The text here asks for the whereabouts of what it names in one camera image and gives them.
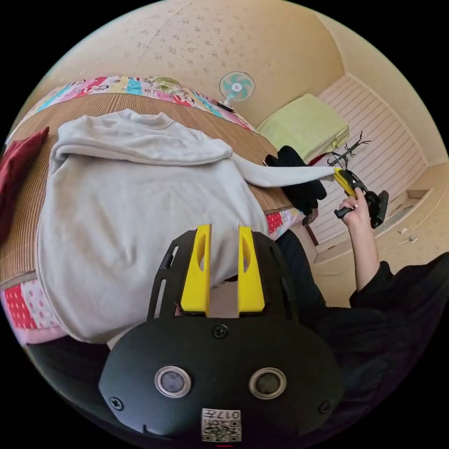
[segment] screw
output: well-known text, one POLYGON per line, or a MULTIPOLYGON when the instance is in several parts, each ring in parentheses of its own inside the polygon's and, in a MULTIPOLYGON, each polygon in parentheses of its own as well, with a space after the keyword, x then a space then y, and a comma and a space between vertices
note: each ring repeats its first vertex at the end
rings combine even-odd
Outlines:
POLYGON ((212 333, 215 338, 225 338, 228 334, 228 328, 226 326, 223 326, 222 324, 219 324, 218 326, 214 327, 212 333))
POLYGON ((109 403, 111 404, 112 408, 114 408, 118 411, 123 410, 123 407, 124 407, 123 402, 119 398, 111 397, 109 399, 109 403))
POLYGON ((331 403, 332 401, 324 401, 320 406, 319 406, 319 412, 322 415, 325 415, 326 413, 329 413, 330 409, 331 409, 331 403))

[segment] person's arm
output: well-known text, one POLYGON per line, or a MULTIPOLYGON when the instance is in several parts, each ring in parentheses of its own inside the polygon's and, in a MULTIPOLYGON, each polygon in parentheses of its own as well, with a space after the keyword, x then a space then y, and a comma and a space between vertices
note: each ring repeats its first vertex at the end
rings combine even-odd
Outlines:
POLYGON ((374 233, 371 229, 368 205, 363 192, 356 188, 357 199, 349 196, 340 205, 355 210, 348 212, 343 217, 343 222, 348 227, 354 250, 355 282, 357 291, 362 290, 376 275, 380 262, 377 254, 374 233))

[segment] black jacket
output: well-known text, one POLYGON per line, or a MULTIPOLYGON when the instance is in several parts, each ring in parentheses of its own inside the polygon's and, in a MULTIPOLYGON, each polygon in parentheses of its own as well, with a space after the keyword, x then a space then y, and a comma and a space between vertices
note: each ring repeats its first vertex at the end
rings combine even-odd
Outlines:
POLYGON ((428 345, 449 297, 449 253, 393 275, 381 262, 375 277, 350 298, 300 318, 333 348, 346 393, 319 430, 300 437, 317 444, 354 424, 390 395, 428 345))

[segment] red polka dot fabric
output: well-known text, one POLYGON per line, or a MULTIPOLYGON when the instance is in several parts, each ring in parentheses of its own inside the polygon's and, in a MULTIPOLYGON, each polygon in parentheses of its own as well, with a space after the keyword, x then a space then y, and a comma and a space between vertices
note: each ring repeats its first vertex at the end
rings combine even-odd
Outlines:
POLYGON ((48 329, 59 325, 36 279, 6 289, 4 296, 15 328, 48 329))
POLYGON ((268 232, 272 234, 282 225, 282 216, 280 212, 275 212, 274 214, 266 215, 268 223, 268 232))
POLYGON ((14 327, 37 329, 37 325, 23 299, 20 285, 5 290, 5 299, 14 327))

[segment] dark red cloth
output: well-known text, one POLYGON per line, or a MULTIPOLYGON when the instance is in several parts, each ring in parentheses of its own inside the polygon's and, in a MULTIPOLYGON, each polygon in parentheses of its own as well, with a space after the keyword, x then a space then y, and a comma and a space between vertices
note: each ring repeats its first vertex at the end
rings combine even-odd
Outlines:
POLYGON ((0 244, 9 233, 17 195, 41 151, 50 128, 24 140, 14 140, 0 159, 0 244))
POLYGON ((323 159, 323 157, 327 156, 329 153, 320 154, 319 156, 313 158, 307 165, 309 167, 315 165, 319 160, 323 159))

